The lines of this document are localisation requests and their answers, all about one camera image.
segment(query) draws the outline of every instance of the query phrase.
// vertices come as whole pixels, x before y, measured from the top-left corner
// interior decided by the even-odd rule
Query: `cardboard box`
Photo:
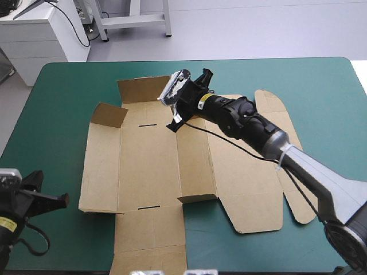
[[[297,221],[315,217],[273,163],[187,126],[177,133],[168,130],[171,110],[157,101],[168,79],[119,81],[123,108],[100,103],[89,125],[79,209],[117,213],[112,273],[162,269],[182,274],[186,257],[181,203],[219,198],[239,233],[279,230],[283,193]],[[283,103],[261,90],[255,99],[259,112],[300,146]],[[224,135],[203,119],[190,123]],[[241,140],[233,141],[256,154]],[[307,195],[316,204],[315,197]]]

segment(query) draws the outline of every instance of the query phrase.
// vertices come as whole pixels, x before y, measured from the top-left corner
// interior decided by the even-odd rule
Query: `power cord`
[[[213,135],[213,136],[216,136],[217,138],[220,138],[220,139],[222,139],[222,140],[224,140],[224,141],[226,141],[226,142],[230,143],[231,145],[233,145],[233,146],[237,147],[238,149],[240,149],[240,150],[242,150],[242,151],[246,152],[248,155],[252,156],[252,157],[253,157],[253,158],[255,158],[255,159],[263,160],[263,161],[265,161],[265,162],[273,162],[273,163],[275,163],[275,164],[278,164],[278,162],[277,162],[276,160],[273,160],[273,159],[265,159],[265,158],[262,158],[262,157],[260,157],[260,156],[256,156],[256,155],[254,155],[253,153],[251,153],[251,152],[249,152],[248,150],[246,150],[245,148],[243,148],[243,147],[241,147],[241,146],[237,145],[236,143],[234,143],[234,142],[230,141],[229,139],[227,139],[227,138],[225,138],[225,137],[223,137],[223,136],[220,136],[220,135],[218,135],[218,134],[216,134],[216,133],[214,133],[214,132],[212,132],[212,131],[209,131],[209,130],[207,130],[207,129],[203,129],[203,128],[200,128],[200,127],[196,127],[196,126],[191,125],[191,124],[189,124],[189,123],[187,123],[187,122],[184,122],[184,125],[187,125],[187,126],[189,126],[189,127],[191,127],[191,128],[194,128],[194,129],[196,129],[196,130],[200,130],[200,131],[202,131],[202,132],[206,132],[206,133],[209,133],[209,134],[211,134],[211,135]],[[318,217],[319,221],[320,221],[320,222],[324,225],[324,227],[327,229],[327,223],[321,219],[321,217],[320,217],[320,215],[319,215],[319,212],[317,211],[317,209],[315,208],[315,206],[311,203],[311,201],[310,201],[310,200],[309,200],[309,198],[306,196],[306,194],[303,192],[303,190],[300,188],[300,186],[297,184],[296,180],[293,178],[293,176],[291,175],[290,171],[289,171],[287,168],[285,168],[285,167],[282,167],[282,168],[284,169],[284,171],[286,172],[286,174],[289,176],[289,178],[291,179],[291,181],[293,182],[293,184],[295,185],[295,187],[298,189],[298,191],[301,193],[302,197],[304,197],[304,199],[306,200],[306,202],[309,204],[309,206],[311,207],[312,211],[313,211],[313,212],[315,212],[315,214],[316,214],[316,216]]]
[[[34,225],[31,225],[28,220],[26,220],[25,222],[25,226],[32,229],[33,231],[37,232],[46,242],[47,244],[47,248],[46,250],[44,251],[37,251],[35,250],[25,239],[23,238],[19,238],[15,241],[14,245],[16,245],[17,243],[22,243],[24,244],[27,248],[28,248],[28,251],[32,254],[32,255],[35,255],[35,256],[43,256],[45,255],[48,250],[50,249],[50,239],[48,238],[48,236],[46,235],[45,232],[43,232],[41,229],[39,229],[38,227],[34,226]]]
[[[76,37],[78,38],[79,42],[82,44],[82,46],[84,46],[84,47],[88,48],[89,46],[91,46],[91,41],[93,41],[93,40],[95,40],[95,39],[97,39],[97,38],[99,37],[99,34],[98,34],[95,38],[93,38],[93,39],[88,39],[88,45],[84,44],[84,43],[81,41],[81,39],[80,39],[80,37],[79,37],[78,33],[76,32],[76,29],[75,29],[75,27],[74,27],[73,23],[71,22],[70,18],[67,16],[67,14],[66,14],[66,13],[64,13],[64,11],[63,11],[63,10],[61,10],[61,9],[60,9],[58,6],[56,6],[55,4],[53,4],[53,3],[51,3],[51,2],[49,2],[49,1],[47,1],[47,0],[44,0],[44,1],[45,1],[45,2],[47,2],[48,4],[50,4],[51,6],[55,7],[55,8],[56,8],[57,10],[59,10],[63,15],[65,15],[65,17],[66,17],[66,18],[67,18],[67,20],[69,21],[69,23],[70,23],[71,27],[73,28],[74,33],[75,33]],[[106,12],[106,11],[102,11],[102,13],[106,13],[106,14],[107,14],[107,16],[108,16],[108,17],[110,17],[110,15],[109,15],[109,13],[108,13],[108,12]]]

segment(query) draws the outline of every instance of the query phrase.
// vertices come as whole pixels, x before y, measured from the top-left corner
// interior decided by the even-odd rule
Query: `yellow label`
[[[199,110],[202,110],[202,109],[203,109],[203,107],[204,107],[204,103],[205,103],[205,101],[206,101],[208,98],[210,98],[211,96],[214,96],[214,94],[212,94],[212,93],[206,93],[205,95],[203,95],[203,96],[200,98],[200,100],[199,100],[199,104],[198,104],[197,108],[198,108]]]
[[[14,232],[18,225],[11,219],[0,217],[0,226],[9,229],[11,232]]]

